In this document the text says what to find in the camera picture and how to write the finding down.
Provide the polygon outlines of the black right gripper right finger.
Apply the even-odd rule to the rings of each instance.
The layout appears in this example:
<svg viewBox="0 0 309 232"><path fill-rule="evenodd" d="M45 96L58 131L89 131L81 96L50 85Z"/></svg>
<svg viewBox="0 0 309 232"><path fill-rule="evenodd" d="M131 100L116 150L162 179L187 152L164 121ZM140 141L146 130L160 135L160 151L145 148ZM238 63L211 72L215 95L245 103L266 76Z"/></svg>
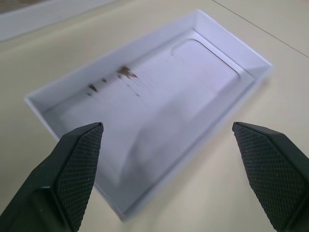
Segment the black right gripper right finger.
<svg viewBox="0 0 309 232"><path fill-rule="evenodd" d="M278 232L309 230L309 159L283 133L234 122L245 172L261 207Z"/></svg>

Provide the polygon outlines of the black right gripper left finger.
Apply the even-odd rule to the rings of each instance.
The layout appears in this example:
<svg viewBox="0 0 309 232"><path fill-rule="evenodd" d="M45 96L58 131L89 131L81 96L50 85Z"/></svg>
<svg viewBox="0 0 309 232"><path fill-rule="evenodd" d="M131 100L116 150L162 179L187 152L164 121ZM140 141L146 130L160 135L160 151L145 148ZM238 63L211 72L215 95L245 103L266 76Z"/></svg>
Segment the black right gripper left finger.
<svg viewBox="0 0 309 232"><path fill-rule="evenodd" d="M101 122L64 134L0 216L2 232L77 232L94 186Z"/></svg>

